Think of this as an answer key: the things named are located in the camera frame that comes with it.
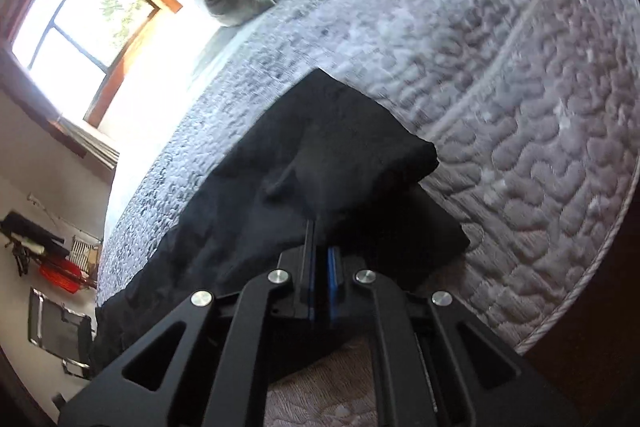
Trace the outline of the wooden coat rack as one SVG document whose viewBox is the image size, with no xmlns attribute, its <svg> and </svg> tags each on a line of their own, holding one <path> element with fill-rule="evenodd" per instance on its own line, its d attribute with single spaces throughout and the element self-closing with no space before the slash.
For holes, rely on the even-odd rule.
<svg viewBox="0 0 640 427">
<path fill-rule="evenodd" d="M 24 277 L 29 273 L 29 268 L 32 263 L 38 265 L 39 273 L 39 265 L 44 258 L 58 257 L 48 254 L 42 246 L 36 244 L 31 239 L 24 239 L 24 237 L 16 234 L 13 234 L 11 237 L 5 236 L 2 232 L 1 234 L 8 240 L 6 248 L 11 249 L 11 253 L 16 262 L 18 275 L 20 277 Z M 84 274 L 85 284 L 81 289 L 96 289 L 96 282 L 90 277 L 89 273 L 82 271 L 82 274 Z"/>
</svg>

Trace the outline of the black garment on rack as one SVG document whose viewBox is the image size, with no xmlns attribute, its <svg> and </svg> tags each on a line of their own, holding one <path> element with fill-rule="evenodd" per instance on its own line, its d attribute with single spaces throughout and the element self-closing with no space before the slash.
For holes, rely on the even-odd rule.
<svg viewBox="0 0 640 427">
<path fill-rule="evenodd" d="M 1 220 L 1 232 L 8 237 L 16 234 L 24 239 L 31 239 L 51 255 L 66 258 L 70 254 L 70 251 L 64 247 L 63 237 L 54 235 L 15 211 L 10 211 Z"/>
</svg>

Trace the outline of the red bag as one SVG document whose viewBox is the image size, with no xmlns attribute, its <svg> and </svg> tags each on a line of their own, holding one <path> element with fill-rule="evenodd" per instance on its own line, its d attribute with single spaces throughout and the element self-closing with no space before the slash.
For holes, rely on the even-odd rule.
<svg viewBox="0 0 640 427">
<path fill-rule="evenodd" d="M 40 262 L 39 273 L 51 284 L 70 294 L 76 294 L 85 284 L 81 269 L 63 258 L 44 258 Z"/>
</svg>

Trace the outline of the black mesh chair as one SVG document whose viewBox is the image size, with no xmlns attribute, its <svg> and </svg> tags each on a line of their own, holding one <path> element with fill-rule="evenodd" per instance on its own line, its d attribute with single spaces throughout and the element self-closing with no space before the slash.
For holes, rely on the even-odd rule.
<svg viewBox="0 0 640 427">
<path fill-rule="evenodd" d="M 91 317 L 75 312 L 30 288 L 27 336 L 30 343 L 57 357 L 66 375 L 90 381 Z"/>
</svg>

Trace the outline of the wooden framed side window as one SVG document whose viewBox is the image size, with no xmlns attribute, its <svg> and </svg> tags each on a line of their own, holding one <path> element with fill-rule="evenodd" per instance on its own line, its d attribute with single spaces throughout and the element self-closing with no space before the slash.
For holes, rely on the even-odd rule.
<svg viewBox="0 0 640 427">
<path fill-rule="evenodd" d="M 42 121 L 99 128 L 158 20 L 178 0 L 1 0 L 1 86 Z"/>
</svg>

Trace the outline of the grey quilted bedspread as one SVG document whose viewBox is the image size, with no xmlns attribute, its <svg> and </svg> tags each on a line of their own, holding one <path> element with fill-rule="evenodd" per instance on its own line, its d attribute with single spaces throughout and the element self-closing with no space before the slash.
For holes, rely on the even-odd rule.
<svg viewBox="0 0 640 427">
<path fill-rule="evenodd" d="M 174 56 L 120 155 L 96 302 L 151 259 L 232 147 L 314 70 L 434 145 L 421 187 L 469 247 L 444 288 L 518 353 L 570 309 L 611 248 L 639 180 L 638 0 L 280 0 L 213 38 L 180 76 Z"/>
</svg>

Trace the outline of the striped grey curtain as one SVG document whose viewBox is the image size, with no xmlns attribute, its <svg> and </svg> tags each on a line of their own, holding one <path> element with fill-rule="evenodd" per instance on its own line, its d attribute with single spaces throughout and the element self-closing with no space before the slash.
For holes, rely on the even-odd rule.
<svg viewBox="0 0 640 427">
<path fill-rule="evenodd" d="M 84 120 L 58 116 L 56 127 L 91 153 L 106 168 L 114 170 L 119 161 L 119 151 L 112 140 L 101 131 L 94 129 Z"/>
</svg>

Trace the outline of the black pants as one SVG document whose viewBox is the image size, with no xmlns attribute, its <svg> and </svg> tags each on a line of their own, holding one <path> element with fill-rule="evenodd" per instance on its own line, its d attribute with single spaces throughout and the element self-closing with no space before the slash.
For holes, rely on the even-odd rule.
<svg viewBox="0 0 640 427">
<path fill-rule="evenodd" d="M 318 243 L 416 289 L 469 247 L 421 187 L 432 143 L 387 109 L 314 70 L 274 102 L 204 180 L 158 242 L 125 236 L 151 259 L 96 311 L 91 365 L 102 371 L 194 291 L 223 296 Z"/>
</svg>

